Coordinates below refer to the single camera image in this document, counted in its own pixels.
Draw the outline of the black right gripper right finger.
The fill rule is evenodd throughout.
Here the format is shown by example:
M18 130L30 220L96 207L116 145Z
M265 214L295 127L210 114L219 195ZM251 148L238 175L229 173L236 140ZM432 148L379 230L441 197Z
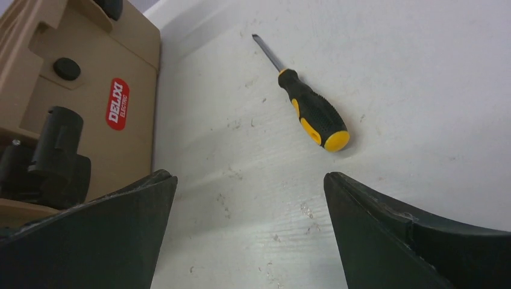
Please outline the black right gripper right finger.
M510 233L457 222L340 172L324 192L350 288L509 288Z

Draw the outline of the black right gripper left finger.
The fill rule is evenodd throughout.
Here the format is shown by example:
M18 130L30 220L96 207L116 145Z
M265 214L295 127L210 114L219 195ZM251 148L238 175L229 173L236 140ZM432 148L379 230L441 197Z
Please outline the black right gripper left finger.
M150 288L178 179L158 170L1 234L2 288Z

